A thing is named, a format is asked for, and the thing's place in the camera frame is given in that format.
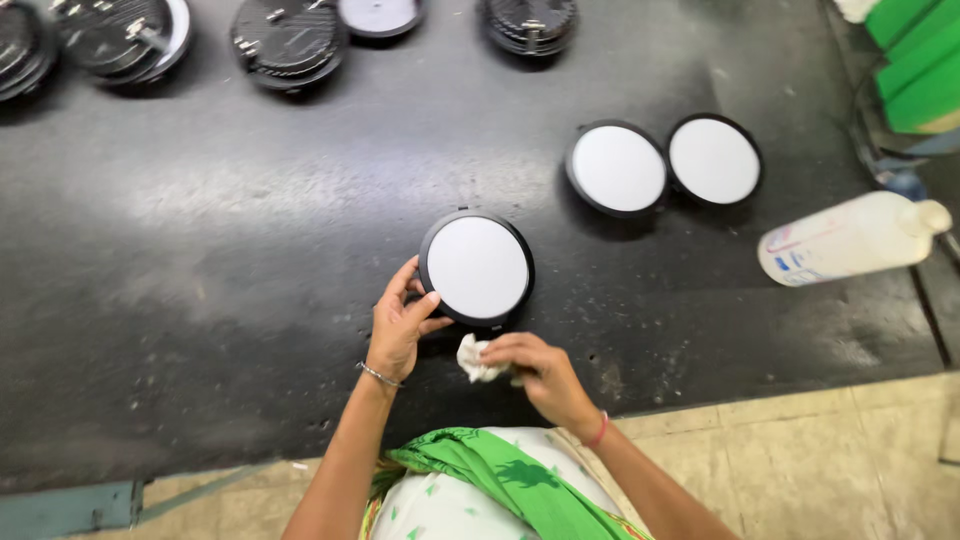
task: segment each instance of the green scarf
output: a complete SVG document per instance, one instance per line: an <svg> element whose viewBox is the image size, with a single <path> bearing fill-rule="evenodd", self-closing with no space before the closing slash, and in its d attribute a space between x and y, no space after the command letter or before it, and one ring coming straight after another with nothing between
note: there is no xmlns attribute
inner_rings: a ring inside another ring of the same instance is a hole
<svg viewBox="0 0 960 540"><path fill-rule="evenodd" d="M487 431L430 431L396 450L373 477L365 532L387 490L407 469L441 472L475 485L533 528L542 540L652 540L626 520L584 497L514 445Z"/></svg>

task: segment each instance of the silver bracelet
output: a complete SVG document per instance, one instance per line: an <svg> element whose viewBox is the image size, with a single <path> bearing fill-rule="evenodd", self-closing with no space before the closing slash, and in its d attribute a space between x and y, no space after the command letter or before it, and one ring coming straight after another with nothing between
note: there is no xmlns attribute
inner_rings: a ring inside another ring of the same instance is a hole
<svg viewBox="0 0 960 540"><path fill-rule="evenodd" d="M403 388L403 384L402 384L401 382L397 382L397 381L392 380L392 379L387 379L386 377L380 375L379 373L377 373L377 372L375 372L374 370L372 370L372 369L370 369L369 367L367 367L367 364L365 364L365 363L363 362L363 360L357 362L357 367L363 368L363 370L366 371L367 373L369 373L369 374L373 375L374 377L376 377L376 378L378 378L378 379L386 382L387 384L390 384L391 386L395 386L395 387L397 387L397 388Z"/></svg>

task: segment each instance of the black work table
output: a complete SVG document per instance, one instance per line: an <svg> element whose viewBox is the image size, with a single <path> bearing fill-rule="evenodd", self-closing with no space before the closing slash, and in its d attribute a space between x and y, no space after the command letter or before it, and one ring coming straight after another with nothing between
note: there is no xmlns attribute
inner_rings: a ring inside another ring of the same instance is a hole
<svg viewBox="0 0 960 540"><path fill-rule="evenodd" d="M0 491L149 478L324 451L371 305L459 206L509 219L537 263L515 330L566 348L611 415L943 369L906 270L771 282L761 234L870 188L825 6L582 2L544 70L493 51L469 0L386 50L353 48L291 102L194 0L186 65L150 99L61 72L0 132ZM693 112L754 134L765 184L653 226L590 209L561 161L577 126L663 143ZM424 340L386 445L439 427L541 425L506 380L467 382L463 328Z"/></svg>
<svg viewBox="0 0 960 540"><path fill-rule="evenodd" d="M960 157L931 160L918 169L931 199L943 203L960 222ZM924 300L934 322L944 362L950 369L960 365L960 264L948 256L944 241L934 244L930 258L917 265Z"/></svg>

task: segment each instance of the hand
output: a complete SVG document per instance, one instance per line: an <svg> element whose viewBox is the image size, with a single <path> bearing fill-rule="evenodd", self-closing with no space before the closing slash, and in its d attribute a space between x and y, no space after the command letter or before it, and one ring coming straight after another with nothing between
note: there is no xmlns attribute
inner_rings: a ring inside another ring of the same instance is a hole
<svg viewBox="0 0 960 540"><path fill-rule="evenodd" d="M414 370L420 337L453 324L449 317L427 319L440 303L440 293L425 294L423 283L414 278L419 264L419 256L408 260L373 307L373 336L367 351L367 366L396 382L406 379ZM425 296L405 307L407 291Z"/></svg>
<svg viewBox="0 0 960 540"><path fill-rule="evenodd" d="M603 413L580 385L563 349L531 333L505 333L480 352L480 362L516 365L530 403L543 418L580 440L589 442L600 432Z"/></svg>

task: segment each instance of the plastic bottle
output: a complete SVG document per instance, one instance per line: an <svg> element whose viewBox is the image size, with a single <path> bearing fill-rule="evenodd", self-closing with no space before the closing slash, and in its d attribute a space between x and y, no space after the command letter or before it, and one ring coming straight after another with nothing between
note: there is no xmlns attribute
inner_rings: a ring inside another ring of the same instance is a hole
<svg viewBox="0 0 960 540"><path fill-rule="evenodd" d="M916 264L933 235L953 222L940 203L875 191L765 234L760 266L774 281L800 286Z"/></svg>

